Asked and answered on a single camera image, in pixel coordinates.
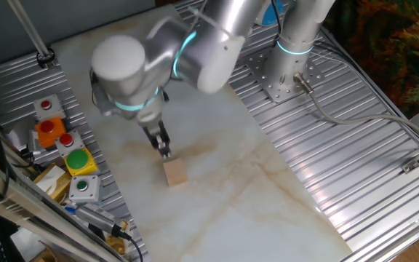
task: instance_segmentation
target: colorful fabric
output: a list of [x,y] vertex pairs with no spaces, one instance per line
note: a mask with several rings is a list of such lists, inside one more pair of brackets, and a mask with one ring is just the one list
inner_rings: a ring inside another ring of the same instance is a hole
[[336,0],[324,25],[408,118],[419,113],[419,0]]

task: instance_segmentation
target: white table surface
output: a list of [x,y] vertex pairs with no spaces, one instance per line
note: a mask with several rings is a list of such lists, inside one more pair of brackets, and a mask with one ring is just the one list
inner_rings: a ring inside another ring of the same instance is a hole
[[340,261],[347,244],[316,207],[229,87],[205,95],[166,87],[163,121],[188,182],[168,187],[162,160],[142,129],[92,105],[89,68],[107,36],[143,39],[171,6],[53,45],[153,261]]

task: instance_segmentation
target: corrugated metal panel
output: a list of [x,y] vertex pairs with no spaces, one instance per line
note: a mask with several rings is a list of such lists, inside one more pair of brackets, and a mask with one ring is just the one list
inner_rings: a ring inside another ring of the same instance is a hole
[[[193,15],[186,9],[201,3],[184,1],[176,9],[190,23]],[[275,34],[276,26],[255,25],[240,57],[271,46]],[[324,41],[324,35],[318,40]],[[314,52],[327,55],[317,47]],[[325,76],[314,86],[316,96],[333,116],[396,113],[349,66],[313,58]],[[367,260],[419,221],[419,170],[405,175],[401,169],[419,154],[414,135],[383,119],[351,125],[326,122],[303,93],[274,103],[243,60],[234,69],[231,86],[354,251],[350,261]]]
[[[193,15],[186,11],[187,7],[197,7],[201,2],[182,1],[175,6],[190,23]],[[275,33],[275,26],[255,25],[241,57],[270,46]],[[316,58],[314,62],[325,77],[314,87],[315,93],[333,116],[346,119],[395,114],[395,108],[380,91],[363,82],[348,66],[324,58]],[[230,83],[354,251],[350,261],[365,261],[419,221],[419,170],[405,175],[400,169],[419,154],[419,143],[399,124],[387,120],[330,124],[322,120],[303,94],[273,103],[242,60]],[[66,110],[67,128],[81,133],[102,171],[104,208],[133,223],[61,68],[52,71],[40,68],[34,54],[0,65],[3,126],[10,127],[19,119],[33,117],[32,101],[52,94],[60,97]],[[56,151],[43,152],[37,161],[52,162],[57,156]],[[136,228],[133,236],[144,249]]]
[[[17,121],[23,118],[34,118],[35,108],[33,101],[56,94],[65,110],[65,128],[77,130],[92,153],[98,168],[101,172],[100,178],[103,182],[102,208],[115,216],[130,221],[133,231],[130,234],[140,246],[143,254],[147,253],[141,236],[133,222],[132,216],[125,205],[121,193],[113,179],[108,164],[89,128],[87,121],[77,99],[74,97],[71,87],[64,76],[62,68],[53,70],[41,68],[36,62],[35,54],[13,60],[12,62],[0,65],[0,124],[3,128],[10,129]],[[36,163],[47,166],[56,162],[63,166],[64,161],[60,158],[57,150],[43,151]]]

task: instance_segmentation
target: orange button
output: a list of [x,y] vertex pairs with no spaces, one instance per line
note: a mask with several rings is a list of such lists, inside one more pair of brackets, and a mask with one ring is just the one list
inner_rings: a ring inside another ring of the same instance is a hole
[[38,133],[38,142],[44,148],[49,148],[50,146],[55,145],[55,139],[59,138],[61,135],[65,134],[65,127],[63,124],[63,120],[59,116],[55,117],[54,119],[50,119],[48,121],[42,122],[41,124],[35,125],[35,129]]

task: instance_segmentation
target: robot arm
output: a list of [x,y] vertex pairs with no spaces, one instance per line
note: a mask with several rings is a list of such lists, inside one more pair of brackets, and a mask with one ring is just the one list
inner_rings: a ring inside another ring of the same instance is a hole
[[[266,1],[209,0],[202,14],[197,13],[203,19],[192,32],[183,22],[165,17],[143,42],[132,36],[112,36],[100,43],[92,56],[92,88],[102,114],[120,112],[125,119],[134,119],[161,156],[169,157],[160,88],[172,75],[206,93],[222,88]],[[333,1],[299,0],[266,61],[269,79],[278,85],[294,84],[293,75],[305,70],[308,51]]]

